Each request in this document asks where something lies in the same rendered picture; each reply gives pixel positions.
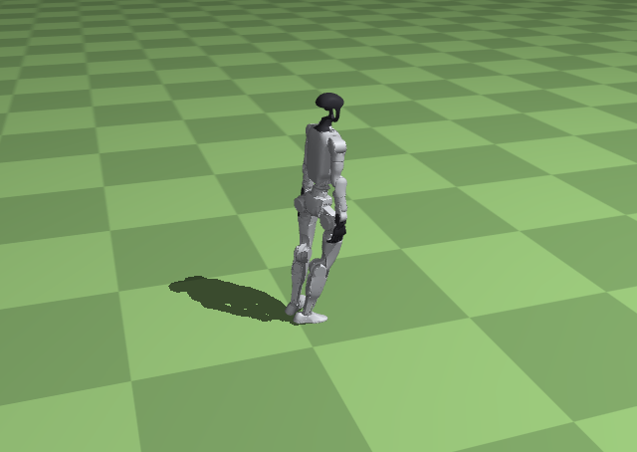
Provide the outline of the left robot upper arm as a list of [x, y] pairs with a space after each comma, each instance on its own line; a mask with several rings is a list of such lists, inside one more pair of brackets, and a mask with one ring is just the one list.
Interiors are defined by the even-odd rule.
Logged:
[[309, 134], [309, 130], [310, 128], [314, 125], [315, 123], [310, 123], [307, 125], [306, 127], [306, 145], [305, 145], [305, 157], [304, 157], [304, 164], [307, 165], [307, 150], [308, 150], [308, 134]]

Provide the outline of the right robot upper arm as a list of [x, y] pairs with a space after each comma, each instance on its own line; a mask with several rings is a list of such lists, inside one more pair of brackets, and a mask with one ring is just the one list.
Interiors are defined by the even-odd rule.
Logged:
[[331, 154], [330, 181], [331, 181], [331, 185], [335, 188], [336, 181], [339, 178], [344, 178], [343, 176], [341, 176], [341, 172], [343, 170], [343, 165], [344, 165], [346, 143], [343, 139], [341, 139], [338, 136], [330, 136], [328, 150]]

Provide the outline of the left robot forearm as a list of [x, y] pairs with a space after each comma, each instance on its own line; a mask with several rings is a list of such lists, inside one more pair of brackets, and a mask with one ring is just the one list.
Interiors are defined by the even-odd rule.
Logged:
[[302, 188], [304, 189], [304, 194], [307, 193], [307, 191], [312, 190], [314, 183], [309, 179], [308, 177], [308, 168], [307, 166], [303, 163], [303, 182], [302, 182]]

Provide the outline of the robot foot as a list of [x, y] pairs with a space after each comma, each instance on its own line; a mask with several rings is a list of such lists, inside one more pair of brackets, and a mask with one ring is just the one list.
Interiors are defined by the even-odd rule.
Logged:
[[295, 300], [293, 300], [293, 303], [289, 302], [289, 304], [287, 305], [285, 309], [285, 313], [289, 316], [294, 315], [297, 310], [301, 309], [304, 306], [305, 299], [306, 299], [305, 295], [300, 295], [300, 302], [298, 305], [295, 305]]
[[[314, 313], [312, 311], [312, 314], [310, 316], [305, 316], [304, 312], [297, 312], [294, 316], [293, 321], [297, 324], [303, 324], [303, 323], [313, 323], [313, 324], [318, 324], [318, 323], [322, 323], [327, 321], [327, 316], [325, 315], [320, 315], [317, 313]], [[310, 311], [311, 312], [311, 311]]]

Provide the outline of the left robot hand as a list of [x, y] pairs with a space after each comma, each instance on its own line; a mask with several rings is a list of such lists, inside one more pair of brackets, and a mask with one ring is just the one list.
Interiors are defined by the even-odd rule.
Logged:
[[[304, 189], [302, 188], [301, 195], [304, 194]], [[298, 211], [298, 216], [300, 216], [300, 212]]]

